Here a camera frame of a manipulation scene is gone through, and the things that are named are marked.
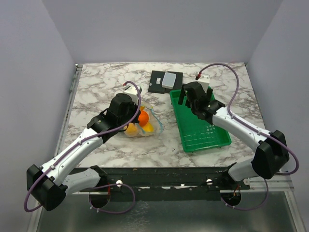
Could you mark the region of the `yellow peach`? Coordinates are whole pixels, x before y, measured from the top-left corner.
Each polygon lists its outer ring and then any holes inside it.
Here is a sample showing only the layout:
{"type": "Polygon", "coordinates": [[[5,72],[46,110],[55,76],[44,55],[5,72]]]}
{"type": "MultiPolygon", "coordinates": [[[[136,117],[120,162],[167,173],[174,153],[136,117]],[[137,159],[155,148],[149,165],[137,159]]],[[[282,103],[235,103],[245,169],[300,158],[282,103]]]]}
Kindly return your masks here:
{"type": "Polygon", "coordinates": [[[134,123],[129,123],[124,127],[124,133],[128,137],[135,137],[139,134],[137,126],[134,123]]]}

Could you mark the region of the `orange fruit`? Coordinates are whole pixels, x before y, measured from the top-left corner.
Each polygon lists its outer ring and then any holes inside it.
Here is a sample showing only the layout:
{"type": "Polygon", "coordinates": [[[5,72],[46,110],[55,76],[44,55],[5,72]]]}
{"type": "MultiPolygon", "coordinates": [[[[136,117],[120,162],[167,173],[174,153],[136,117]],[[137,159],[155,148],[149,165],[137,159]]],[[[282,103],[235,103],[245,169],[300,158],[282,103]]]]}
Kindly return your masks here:
{"type": "Polygon", "coordinates": [[[140,111],[138,121],[141,127],[143,127],[149,121],[149,116],[144,110],[140,111]]]}

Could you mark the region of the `clear zip top bag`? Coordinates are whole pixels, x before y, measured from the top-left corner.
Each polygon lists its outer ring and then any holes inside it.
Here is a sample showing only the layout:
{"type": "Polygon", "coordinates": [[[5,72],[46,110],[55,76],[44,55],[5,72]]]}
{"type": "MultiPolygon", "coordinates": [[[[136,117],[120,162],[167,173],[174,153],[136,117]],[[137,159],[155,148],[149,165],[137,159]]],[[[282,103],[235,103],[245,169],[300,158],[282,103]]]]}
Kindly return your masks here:
{"type": "Polygon", "coordinates": [[[138,123],[130,123],[123,128],[127,137],[148,137],[163,132],[163,124],[154,114],[152,105],[142,102],[138,123]]]}

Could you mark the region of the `green plastic tray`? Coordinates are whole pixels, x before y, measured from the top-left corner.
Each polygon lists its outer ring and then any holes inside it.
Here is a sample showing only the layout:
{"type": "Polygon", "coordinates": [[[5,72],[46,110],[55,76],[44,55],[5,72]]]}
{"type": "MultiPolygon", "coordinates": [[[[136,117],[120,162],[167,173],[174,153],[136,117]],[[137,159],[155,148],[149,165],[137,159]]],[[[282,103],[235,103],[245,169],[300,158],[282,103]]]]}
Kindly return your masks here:
{"type": "Polygon", "coordinates": [[[178,104],[180,93],[180,90],[173,90],[169,95],[183,150],[196,152],[231,145],[232,141],[226,130],[198,119],[185,104],[178,104]]]}

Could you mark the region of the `yellow lemon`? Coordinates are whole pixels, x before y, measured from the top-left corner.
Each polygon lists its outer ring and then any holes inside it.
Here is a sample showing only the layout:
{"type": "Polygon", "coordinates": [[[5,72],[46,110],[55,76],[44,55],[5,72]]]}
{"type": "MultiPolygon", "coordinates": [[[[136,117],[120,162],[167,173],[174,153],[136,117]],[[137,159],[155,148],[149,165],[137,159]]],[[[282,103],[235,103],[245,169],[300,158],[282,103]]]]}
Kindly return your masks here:
{"type": "Polygon", "coordinates": [[[150,122],[147,122],[147,123],[142,127],[142,129],[143,129],[145,132],[147,132],[147,133],[152,133],[152,132],[154,132],[154,128],[153,128],[153,126],[151,125],[150,122]]]}

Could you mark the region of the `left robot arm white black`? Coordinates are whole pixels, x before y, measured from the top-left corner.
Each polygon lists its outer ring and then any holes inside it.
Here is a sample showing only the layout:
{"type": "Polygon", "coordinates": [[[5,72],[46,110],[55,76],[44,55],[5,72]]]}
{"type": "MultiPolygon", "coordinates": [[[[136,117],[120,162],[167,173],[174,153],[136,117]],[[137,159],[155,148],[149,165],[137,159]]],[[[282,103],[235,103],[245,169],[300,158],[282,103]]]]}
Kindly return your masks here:
{"type": "Polygon", "coordinates": [[[84,189],[97,191],[110,187],[107,174],[98,166],[72,174],[72,170],[92,151],[106,143],[131,122],[137,122],[140,115],[141,96],[139,93],[118,93],[109,107],[93,117],[78,138],[54,158],[41,166],[33,164],[27,169],[28,200],[33,196],[46,211],[58,207],[68,194],[84,189]]]}

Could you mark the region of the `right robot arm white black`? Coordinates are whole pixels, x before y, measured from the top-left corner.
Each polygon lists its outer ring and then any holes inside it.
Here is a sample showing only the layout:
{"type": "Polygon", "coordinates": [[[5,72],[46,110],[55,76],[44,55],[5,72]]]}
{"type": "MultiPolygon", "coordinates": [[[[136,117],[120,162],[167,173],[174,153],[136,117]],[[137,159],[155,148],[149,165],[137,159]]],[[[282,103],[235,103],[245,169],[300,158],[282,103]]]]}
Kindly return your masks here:
{"type": "Polygon", "coordinates": [[[228,167],[222,176],[223,186],[233,189],[239,181],[251,177],[271,179],[289,160],[284,134],[279,130],[269,132],[237,117],[222,102],[212,100],[211,95],[208,87],[191,82],[182,86],[178,104],[190,108],[198,119],[236,136],[254,152],[252,159],[228,167]]]}

